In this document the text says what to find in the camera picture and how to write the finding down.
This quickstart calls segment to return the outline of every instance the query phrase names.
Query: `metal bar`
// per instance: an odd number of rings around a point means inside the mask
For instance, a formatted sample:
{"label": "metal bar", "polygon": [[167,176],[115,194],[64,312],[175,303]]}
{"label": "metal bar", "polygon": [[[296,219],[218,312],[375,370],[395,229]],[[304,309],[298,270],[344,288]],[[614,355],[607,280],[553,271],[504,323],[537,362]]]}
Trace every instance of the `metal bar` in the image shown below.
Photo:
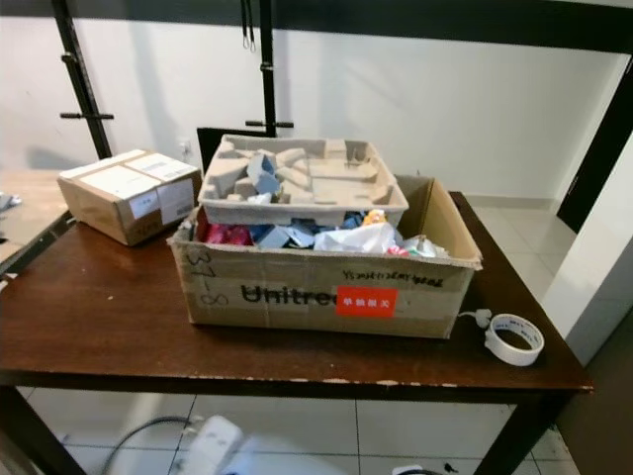
{"label": "metal bar", "polygon": [[[295,124],[293,122],[276,122],[275,127],[282,129],[292,129]],[[246,121],[247,127],[265,127],[266,125],[261,121]]]}
{"label": "metal bar", "polygon": [[519,404],[477,467],[475,475],[511,475],[554,423],[574,393],[543,394],[532,403]]}
{"label": "metal bar", "polygon": [[100,119],[102,121],[112,120],[115,118],[112,114],[79,114],[78,112],[62,112],[59,114],[61,119]]}
{"label": "metal bar", "polygon": [[[82,1],[79,14],[103,20],[241,26],[232,0],[125,2],[133,8],[114,8],[113,3]],[[3,0],[1,15],[48,17],[50,11],[41,1]],[[633,8],[546,0],[275,0],[276,30],[628,54],[633,53],[632,19]]]}
{"label": "metal bar", "polygon": [[259,38],[261,75],[264,83],[264,114],[267,137],[277,137],[275,114],[275,79],[273,72],[273,22],[270,0],[259,0]]}
{"label": "metal bar", "polygon": [[108,138],[101,119],[98,119],[101,114],[90,86],[90,79],[88,78],[86,65],[83,62],[81,47],[79,46],[79,40],[75,33],[68,5],[66,0],[51,0],[51,3],[64,48],[61,60],[66,64],[72,88],[75,91],[75,96],[77,96],[81,113],[88,122],[88,129],[97,154],[99,158],[107,158],[112,156],[112,152],[110,151],[110,145],[108,144]]}
{"label": "metal bar", "polygon": [[0,432],[46,475],[86,475],[16,388],[0,386]]}

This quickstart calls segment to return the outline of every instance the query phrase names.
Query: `black metal frame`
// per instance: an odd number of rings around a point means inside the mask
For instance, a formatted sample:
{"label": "black metal frame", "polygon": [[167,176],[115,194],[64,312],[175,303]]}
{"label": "black metal frame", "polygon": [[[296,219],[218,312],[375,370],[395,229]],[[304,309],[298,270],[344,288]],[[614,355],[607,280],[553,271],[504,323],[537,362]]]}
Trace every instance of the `black metal frame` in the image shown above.
{"label": "black metal frame", "polygon": [[75,26],[72,23],[72,17],[68,11],[66,1],[51,0],[51,2],[55,21],[57,22],[57,29],[59,30],[64,48],[61,60],[66,65],[70,82],[72,82],[72,88],[75,91],[75,96],[77,96],[77,102],[81,109],[80,114],[61,113],[59,117],[62,119],[85,119],[88,123],[90,136],[92,137],[92,142],[95,145],[99,158],[107,158],[112,156],[112,152],[110,151],[110,144],[108,143],[106,131],[101,121],[104,119],[114,119],[114,116],[111,114],[101,114],[99,112],[97,101],[95,100],[92,86],[90,85],[86,64],[81,54],[79,40],[75,33]]}
{"label": "black metal frame", "polygon": [[[79,42],[65,0],[51,0],[57,27],[81,114],[63,113],[63,118],[86,119],[100,158],[110,156],[101,123],[112,115],[100,114],[90,87]],[[117,18],[239,25],[234,2],[144,2],[127,0],[127,8],[112,8],[110,2],[75,4],[82,18]],[[470,42],[527,45],[550,48],[593,49],[633,53],[633,9],[551,0],[259,0],[262,82],[265,120],[246,121],[248,127],[265,128],[266,137],[276,137],[277,122],[273,72],[272,22],[282,30],[382,35]],[[6,0],[2,15],[47,16],[42,0]]]}
{"label": "black metal frame", "polygon": [[273,21],[271,0],[259,0],[259,38],[261,41],[261,71],[264,86],[265,121],[246,121],[247,127],[264,127],[266,137],[277,137],[277,128],[293,128],[292,122],[277,122],[275,112],[275,73],[273,58]]}
{"label": "black metal frame", "polygon": [[575,233],[580,232],[613,166],[631,137],[632,111],[633,58],[629,58],[611,103],[557,213]]}

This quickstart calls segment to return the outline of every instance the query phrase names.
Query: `wooden table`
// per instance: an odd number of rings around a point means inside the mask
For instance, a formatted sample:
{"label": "wooden table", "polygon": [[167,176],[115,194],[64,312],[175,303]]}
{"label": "wooden table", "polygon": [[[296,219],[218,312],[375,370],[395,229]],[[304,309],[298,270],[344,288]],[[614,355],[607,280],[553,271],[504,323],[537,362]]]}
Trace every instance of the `wooden table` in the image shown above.
{"label": "wooden table", "polygon": [[21,205],[0,214],[0,231],[7,240],[0,244],[0,274],[20,270],[12,268],[16,262],[26,254],[37,254],[65,231],[70,216],[57,186],[58,174],[58,170],[0,172],[0,191],[22,198]]}
{"label": "wooden table", "polygon": [[83,472],[13,386],[514,403],[477,470],[510,475],[592,383],[466,200],[453,197],[485,266],[463,307],[536,324],[545,349],[533,366],[497,360],[471,318],[448,340],[194,327],[168,234],[128,248],[78,225],[2,293],[0,429],[45,473],[74,475]]}

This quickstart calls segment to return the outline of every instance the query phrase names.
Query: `crumpled paper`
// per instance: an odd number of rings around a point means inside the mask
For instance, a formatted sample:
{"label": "crumpled paper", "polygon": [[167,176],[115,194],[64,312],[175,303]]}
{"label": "crumpled paper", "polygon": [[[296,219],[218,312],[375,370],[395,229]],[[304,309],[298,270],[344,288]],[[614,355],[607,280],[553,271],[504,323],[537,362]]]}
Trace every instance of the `crumpled paper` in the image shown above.
{"label": "crumpled paper", "polygon": [[416,236],[405,240],[402,248],[411,255],[421,255],[422,257],[450,257],[444,247],[437,245],[425,236]]}
{"label": "crumpled paper", "polygon": [[399,243],[402,243],[402,237],[390,223],[328,231],[315,236],[315,250],[384,254]]}

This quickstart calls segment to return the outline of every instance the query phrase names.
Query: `white tape roll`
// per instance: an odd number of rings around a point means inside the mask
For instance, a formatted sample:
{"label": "white tape roll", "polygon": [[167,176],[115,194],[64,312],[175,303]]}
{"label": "white tape roll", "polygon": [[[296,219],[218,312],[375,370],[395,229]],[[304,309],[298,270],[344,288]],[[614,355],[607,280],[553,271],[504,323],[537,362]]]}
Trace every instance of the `white tape roll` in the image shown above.
{"label": "white tape roll", "polygon": [[[497,334],[499,330],[516,333],[527,341],[530,349],[520,349],[506,343]],[[486,330],[484,345],[501,361],[514,366],[528,366],[536,360],[543,350],[545,338],[543,333],[527,320],[517,315],[499,314],[491,320],[491,324]]]}

